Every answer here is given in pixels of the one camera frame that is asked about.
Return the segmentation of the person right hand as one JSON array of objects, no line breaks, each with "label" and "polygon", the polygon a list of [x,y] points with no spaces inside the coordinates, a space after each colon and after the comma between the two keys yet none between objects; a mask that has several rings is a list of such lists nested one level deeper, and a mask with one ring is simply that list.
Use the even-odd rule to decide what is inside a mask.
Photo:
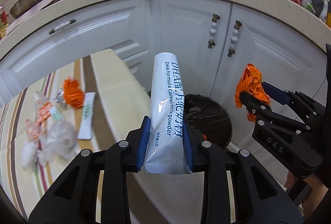
[{"label": "person right hand", "polygon": [[287,174],[284,188],[297,206],[301,204],[304,218],[312,215],[329,190],[314,174],[302,180],[291,172]]}]

